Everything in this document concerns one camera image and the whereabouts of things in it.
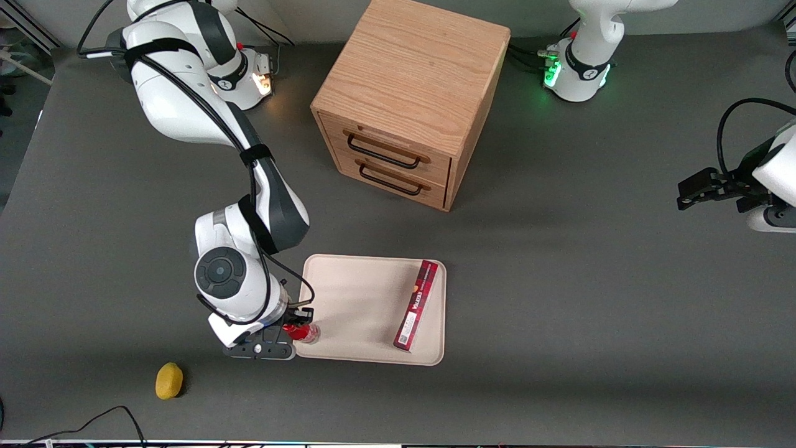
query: wall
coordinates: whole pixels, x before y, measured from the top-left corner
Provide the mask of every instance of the wall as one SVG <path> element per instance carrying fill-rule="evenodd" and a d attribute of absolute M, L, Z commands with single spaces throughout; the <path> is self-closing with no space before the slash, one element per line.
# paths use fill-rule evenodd
<path fill-rule="evenodd" d="M 103 0 L 18 0 L 65 45 L 75 46 Z M 508 26 L 515 37 L 559 33 L 577 16 L 564 0 L 422 0 L 476 18 Z M 251 16 L 296 41 L 344 41 L 369 0 L 240 0 Z M 654 13 L 623 17 L 630 34 L 737 31 L 770 21 L 787 0 L 680 0 Z M 239 41 L 268 41 L 245 19 L 230 14 Z M 129 23 L 124 0 L 116 0 L 97 23 L 89 45 Z"/>
<path fill-rule="evenodd" d="M 301 41 L 344 41 L 369 0 L 269 0 Z M 564 0 L 420 0 L 508 26 L 515 37 L 558 34 L 577 18 Z M 667 10 L 626 14 L 629 34 L 737 31 L 769 22 L 787 0 L 680 0 Z"/>

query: drawer handle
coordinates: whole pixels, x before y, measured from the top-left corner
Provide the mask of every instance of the drawer handle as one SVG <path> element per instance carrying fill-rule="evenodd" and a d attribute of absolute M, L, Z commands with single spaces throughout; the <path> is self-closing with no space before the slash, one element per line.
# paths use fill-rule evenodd
<path fill-rule="evenodd" d="M 401 162 L 400 160 L 395 160 L 393 158 L 387 157 L 386 155 L 381 155 L 381 154 L 379 154 L 377 152 L 370 151 L 369 149 L 365 149 L 365 148 L 363 148 L 361 146 L 357 146 L 357 145 L 353 144 L 353 138 L 354 138 L 354 134 L 349 134 L 348 145 L 349 145 L 349 147 L 351 149 L 353 149 L 354 151 L 359 152 L 361 154 L 369 155 L 369 156 L 374 157 L 376 159 L 379 159 L 379 160 L 381 160 L 383 162 L 392 163 L 393 165 L 397 165 L 398 167 L 402 167 L 402 168 L 405 168 L 407 170 L 414 170 L 415 168 L 417 168 L 417 165 L 420 163 L 420 157 L 415 157 L 415 162 L 414 163 L 405 163 L 405 162 Z"/>
<path fill-rule="evenodd" d="M 373 182 L 378 183 L 380 185 L 384 185 L 385 187 L 392 188 L 393 190 L 398 190 L 401 193 L 403 193 L 405 195 L 409 195 L 409 196 L 417 196 L 417 195 L 420 194 L 420 191 L 423 189 L 422 185 L 418 185 L 417 186 L 417 190 L 409 190 L 408 188 L 398 187 L 397 185 L 389 183 L 386 180 L 382 180 L 382 179 L 379 179 L 377 177 L 373 177 L 373 176 L 371 176 L 369 174 L 366 174 L 365 173 L 365 164 L 364 163 L 359 166 L 359 175 L 362 176 L 363 178 L 367 179 L 367 180 L 373 181 Z"/>

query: table surface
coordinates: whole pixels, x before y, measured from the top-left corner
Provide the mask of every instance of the table surface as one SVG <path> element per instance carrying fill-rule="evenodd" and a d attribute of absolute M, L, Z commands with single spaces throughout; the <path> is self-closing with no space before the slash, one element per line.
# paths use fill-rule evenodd
<path fill-rule="evenodd" d="M 732 202 L 675 203 L 715 166 L 730 103 L 792 102 L 781 27 L 628 37 L 586 104 L 507 62 L 449 214 L 335 171 L 309 104 L 340 48 L 286 48 L 276 94 L 247 112 L 310 212 L 279 257 L 444 262 L 442 363 L 223 357 L 189 246 L 197 216 L 248 191 L 245 169 L 159 135 L 107 62 L 61 54 L 0 218 L 3 437 L 126 404 L 151 439 L 793 445 L 796 239 L 749 230 Z M 728 163 L 786 121 L 738 111 Z M 187 391 L 163 402 L 168 361 Z M 81 437 L 135 433 L 116 415 Z"/>

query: beige tray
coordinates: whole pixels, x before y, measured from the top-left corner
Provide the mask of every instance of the beige tray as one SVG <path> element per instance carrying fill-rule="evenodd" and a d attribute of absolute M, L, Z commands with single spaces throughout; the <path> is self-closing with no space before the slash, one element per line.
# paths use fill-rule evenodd
<path fill-rule="evenodd" d="M 318 254 L 304 263 L 304 278 L 315 289 L 313 322 L 321 329 L 315 344 L 296 343 L 304 358 L 433 366 L 445 353 L 445 284 L 439 261 L 434 284 L 415 334 L 412 352 L 392 341 L 404 320 L 423 260 Z M 299 300 L 310 298 L 302 287 Z"/>

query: red box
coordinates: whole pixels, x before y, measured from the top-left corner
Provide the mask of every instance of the red box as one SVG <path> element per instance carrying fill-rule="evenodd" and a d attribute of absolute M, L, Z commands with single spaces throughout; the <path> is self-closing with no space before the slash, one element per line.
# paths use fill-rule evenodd
<path fill-rule="evenodd" d="M 423 315 L 423 308 L 426 305 L 426 299 L 431 292 L 431 285 L 434 283 L 434 276 L 437 273 L 436 263 L 428 260 L 423 260 L 420 266 L 420 272 L 417 274 L 415 281 L 415 290 L 412 291 L 412 298 L 409 301 L 409 306 L 406 308 L 404 314 L 404 321 L 398 328 L 395 340 L 392 345 L 409 352 L 412 348 L 412 341 L 415 340 L 415 332 L 417 326 L 420 324 L 420 317 Z"/>

